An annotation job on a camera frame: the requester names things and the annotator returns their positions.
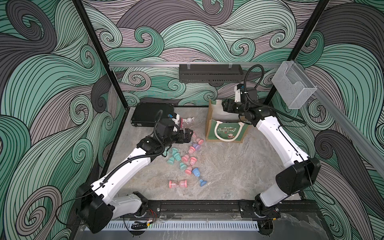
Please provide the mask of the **pink hourglass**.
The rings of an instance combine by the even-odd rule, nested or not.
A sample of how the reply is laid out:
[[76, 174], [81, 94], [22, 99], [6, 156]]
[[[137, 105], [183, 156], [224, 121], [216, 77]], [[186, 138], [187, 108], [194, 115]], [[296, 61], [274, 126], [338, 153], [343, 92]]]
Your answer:
[[184, 171], [187, 175], [192, 174], [193, 166], [196, 164], [197, 160], [198, 159], [196, 157], [190, 157], [189, 155], [184, 155], [182, 157], [181, 161], [188, 166], [188, 168]]
[[193, 146], [191, 146], [191, 147], [189, 148], [188, 153], [189, 153], [189, 154], [193, 154], [195, 151], [196, 151], [196, 149], [195, 149]]

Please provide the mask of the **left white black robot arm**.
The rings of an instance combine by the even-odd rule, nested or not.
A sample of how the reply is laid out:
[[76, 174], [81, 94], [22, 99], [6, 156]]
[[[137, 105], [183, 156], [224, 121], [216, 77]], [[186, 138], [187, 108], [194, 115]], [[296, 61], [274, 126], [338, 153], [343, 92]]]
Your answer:
[[92, 184], [78, 187], [74, 203], [77, 216], [93, 234], [120, 216], [143, 216], [148, 201], [142, 194], [135, 192], [123, 198], [116, 198], [116, 194], [136, 173], [173, 144], [190, 143], [193, 134], [193, 130], [181, 129], [169, 118], [156, 122], [153, 133], [141, 139], [119, 165]]

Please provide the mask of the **blue hourglass front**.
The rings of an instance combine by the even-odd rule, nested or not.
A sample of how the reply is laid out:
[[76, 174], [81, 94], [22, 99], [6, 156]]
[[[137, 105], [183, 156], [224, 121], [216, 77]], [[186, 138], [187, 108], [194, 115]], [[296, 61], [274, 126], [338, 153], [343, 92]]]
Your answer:
[[199, 179], [199, 183], [200, 183], [200, 186], [203, 187], [207, 184], [207, 181], [205, 181], [203, 179]]

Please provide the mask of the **blue hourglass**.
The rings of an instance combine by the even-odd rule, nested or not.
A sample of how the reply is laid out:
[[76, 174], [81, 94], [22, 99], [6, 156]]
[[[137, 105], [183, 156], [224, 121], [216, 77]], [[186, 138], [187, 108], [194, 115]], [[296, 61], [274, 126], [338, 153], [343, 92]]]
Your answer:
[[205, 181], [203, 179], [199, 179], [199, 183], [200, 183], [200, 186], [203, 187], [207, 184], [207, 181]]
[[192, 173], [193, 173], [194, 176], [196, 176], [196, 177], [200, 177], [200, 176], [201, 176], [201, 172], [200, 172], [200, 170], [199, 170], [198, 168], [194, 168], [194, 169], [192, 170]]

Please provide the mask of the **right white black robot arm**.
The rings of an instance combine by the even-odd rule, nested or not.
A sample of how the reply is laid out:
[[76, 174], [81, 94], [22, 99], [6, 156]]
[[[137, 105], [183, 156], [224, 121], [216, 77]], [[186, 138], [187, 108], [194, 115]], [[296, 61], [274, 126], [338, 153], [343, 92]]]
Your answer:
[[222, 102], [223, 111], [238, 114], [256, 127], [270, 142], [280, 157], [284, 170], [275, 177], [274, 184], [255, 197], [254, 211], [260, 218], [278, 218], [277, 204], [300, 191], [311, 187], [316, 181], [321, 163], [310, 158], [294, 143], [279, 123], [275, 113], [265, 106], [248, 102], [241, 103], [226, 99]]

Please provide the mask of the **purple hourglass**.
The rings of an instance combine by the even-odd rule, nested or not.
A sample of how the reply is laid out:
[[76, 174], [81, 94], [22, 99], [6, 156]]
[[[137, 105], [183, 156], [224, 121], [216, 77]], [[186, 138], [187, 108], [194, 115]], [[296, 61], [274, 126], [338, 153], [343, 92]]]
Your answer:
[[193, 144], [193, 148], [195, 149], [195, 151], [198, 151], [201, 149], [201, 145], [199, 144]]

